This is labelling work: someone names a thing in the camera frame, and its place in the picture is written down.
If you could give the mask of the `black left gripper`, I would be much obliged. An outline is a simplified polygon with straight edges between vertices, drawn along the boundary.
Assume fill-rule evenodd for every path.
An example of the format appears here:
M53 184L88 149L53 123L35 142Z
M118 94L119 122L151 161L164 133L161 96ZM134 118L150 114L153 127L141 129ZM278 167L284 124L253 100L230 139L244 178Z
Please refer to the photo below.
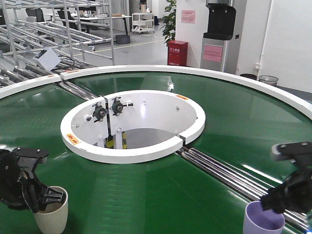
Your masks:
M44 164L49 151L15 148L0 151L0 201L13 210L44 211L47 205L63 203L65 192L39 181L35 169Z

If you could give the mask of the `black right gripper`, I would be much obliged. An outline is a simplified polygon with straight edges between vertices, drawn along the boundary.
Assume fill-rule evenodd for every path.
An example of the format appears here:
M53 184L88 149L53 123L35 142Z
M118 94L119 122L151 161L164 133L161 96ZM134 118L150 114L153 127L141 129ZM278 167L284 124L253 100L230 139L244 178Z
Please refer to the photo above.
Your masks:
M296 170L260 198L263 211L307 213L312 209L312 143L280 143L271 147L275 161L290 161Z

